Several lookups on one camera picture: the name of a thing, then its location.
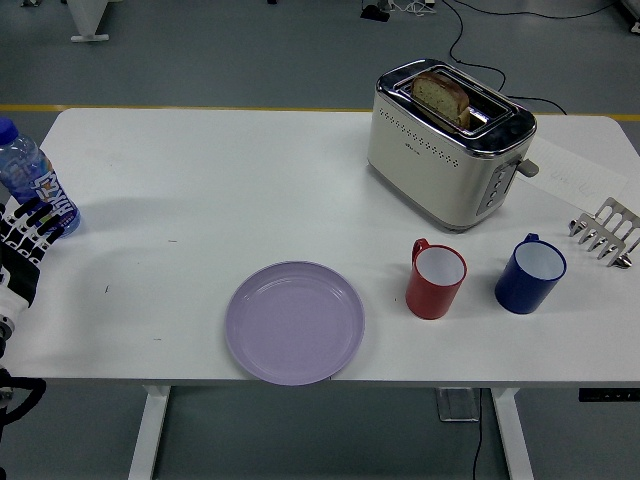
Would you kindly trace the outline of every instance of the toaster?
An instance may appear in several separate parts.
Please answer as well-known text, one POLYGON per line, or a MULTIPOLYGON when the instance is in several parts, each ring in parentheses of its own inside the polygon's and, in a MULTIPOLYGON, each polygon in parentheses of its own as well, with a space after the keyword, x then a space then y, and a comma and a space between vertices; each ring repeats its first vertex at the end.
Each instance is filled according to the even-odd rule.
POLYGON ((536 131, 522 106, 446 63, 423 59, 376 83, 367 158, 383 178, 448 230, 481 222, 504 202, 536 131), (469 96, 463 129, 411 97, 415 76, 429 71, 455 81, 469 96))

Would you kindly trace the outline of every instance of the plastic bottle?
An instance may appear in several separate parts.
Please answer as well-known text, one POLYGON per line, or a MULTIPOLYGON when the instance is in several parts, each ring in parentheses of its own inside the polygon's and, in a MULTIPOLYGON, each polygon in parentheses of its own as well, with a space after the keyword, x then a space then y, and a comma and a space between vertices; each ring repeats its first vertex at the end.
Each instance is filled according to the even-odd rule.
POLYGON ((0 182, 21 205, 36 196, 42 203, 51 203, 51 215, 57 213, 62 219, 62 236, 78 228, 80 212, 62 189, 51 162, 36 142, 20 135, 14 123, 5 117, 0 117, 0 182))

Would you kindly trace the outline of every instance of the bottle cap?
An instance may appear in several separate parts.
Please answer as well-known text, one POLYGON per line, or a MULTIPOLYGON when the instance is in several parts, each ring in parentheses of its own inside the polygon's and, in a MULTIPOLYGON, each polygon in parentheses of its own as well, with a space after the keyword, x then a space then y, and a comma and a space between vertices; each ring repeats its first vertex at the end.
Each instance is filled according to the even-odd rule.
POLYGON ((13 142, 18 136, 18 129, 10 118, 0 117, 0 145, 13 142))

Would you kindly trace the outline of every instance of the metal toast rack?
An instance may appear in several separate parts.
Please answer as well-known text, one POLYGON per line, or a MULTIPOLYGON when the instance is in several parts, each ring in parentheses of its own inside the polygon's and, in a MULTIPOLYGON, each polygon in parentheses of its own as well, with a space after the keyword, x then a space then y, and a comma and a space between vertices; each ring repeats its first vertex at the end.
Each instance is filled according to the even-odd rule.
POLYGON ((639 227, 640 218, 613 197, 609 197, 595 215, 583 213, 577 220, 571 220, 569 236, 582 232, 578 243, 582 245, 591 240, 588 252, 600 248, 598 260, 613 254, 607 267, 613 265, 627 269, 633 265, 629 254, 640 243, 639 227), (637 238, 627 249, 627 243, 633 241, 632 237, 637 238))

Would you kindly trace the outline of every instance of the yellow floor stripe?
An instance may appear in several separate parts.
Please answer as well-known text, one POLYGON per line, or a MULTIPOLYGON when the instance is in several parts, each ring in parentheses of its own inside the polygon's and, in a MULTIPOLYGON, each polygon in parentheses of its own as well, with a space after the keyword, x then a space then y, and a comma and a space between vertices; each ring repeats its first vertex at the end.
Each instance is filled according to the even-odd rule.
MULTIPOLYGON (((370 112, 370 108, 283 108, 283 107, 205 107, 175 105, 13 105, 0 104, 4 112, 63 112, 70 108, 131 108, 131 109, 175 109, 175 110, 264 110, 292 112, 370 112)), ((558 113, 538 113, 539 115, 559 115, 558 113)), ((618 122, 640 122, 640 115, 619 113, 578 113, 578 116, 610 117, 618 122)))
POLYGON ((204 107, 177 105, 2 105, 5 112, 63 112, 70 108, 130 108, 147 110, 264 110, 293 112, 370 112, 370 108, 204 107))

